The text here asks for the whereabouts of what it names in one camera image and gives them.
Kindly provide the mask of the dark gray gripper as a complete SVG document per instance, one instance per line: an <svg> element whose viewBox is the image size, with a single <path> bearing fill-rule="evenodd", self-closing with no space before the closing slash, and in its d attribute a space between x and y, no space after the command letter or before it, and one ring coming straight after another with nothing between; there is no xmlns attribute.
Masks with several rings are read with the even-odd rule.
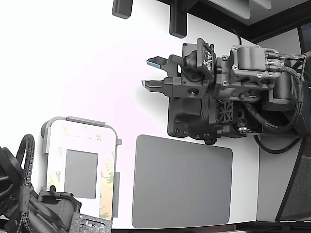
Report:
<svg viewBox="0 0 311 233"><path fill-rule="evenodd" d="M173 78L166 77L159 81L142 80L142 86L150 92L162 93L173 97L204 97L208 86L215 79L216 54L213 44L187 44L183 48L182 57L170 55L149 58L147 65L161 69L168 76L178 75L178 65L181 66L180 85L173 86Z"/></svg>

